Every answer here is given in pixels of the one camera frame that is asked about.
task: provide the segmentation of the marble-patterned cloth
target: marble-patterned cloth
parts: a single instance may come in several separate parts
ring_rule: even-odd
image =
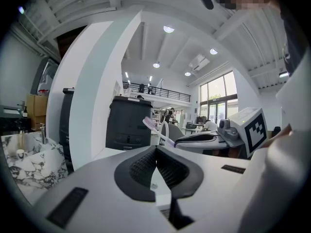
[[[33,144],[25,144],[29,149],[25,147],[27,155],[20,160],[12,154],[17,150],[12,151],[17,146],[17,137],[1,137],[3,150],[18,187],[29,203],[34,204],[43,193],[68,176],[63,147],[50,139],[43,145],[40,133],[29,133],[25,139],[32,138]]]
[[[15,162],[19,160],[16,155],[18,149],[25,150],[25,157],[41,152],[42,141],[41,132],[26,133],[23,136],[21,134],[5,135],[1,136],[2,147],[7,163]]]

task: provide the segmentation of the toothbrush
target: toothbrush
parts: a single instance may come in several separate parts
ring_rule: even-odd
[[[145,117],[142,121],[144,125],[146,125],[150,130],[154,131],[158,136],[160,136],[162,139],[166,140],[172,147],[174,147],[175,142],[169,139],[168,137],[162,135],[158,130],[156,130],[156,125],[153,122],[153,120],[149,117]]]

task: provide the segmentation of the black trash can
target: black trash can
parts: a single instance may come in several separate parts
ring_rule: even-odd
[[[151,130],[142,122],[152,117],[150,101],[115,96],[110,105],[106,148],[132,150],[150,145]]]

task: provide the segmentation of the air conditioner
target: air conditioner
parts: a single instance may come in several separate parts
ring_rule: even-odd
[[[209,60],[201,55],[198,54],[189,64],[189,66],[192,68],[193,71],[199,71],[203,67],[205,67],[209,63]]]

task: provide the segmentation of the bottle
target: bottle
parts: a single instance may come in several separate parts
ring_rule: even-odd
[[[28,117],[27,106],[25,106],[25,109],[24,109],[24,111],[23,111],[23,117],[25,117],[25,118]]]

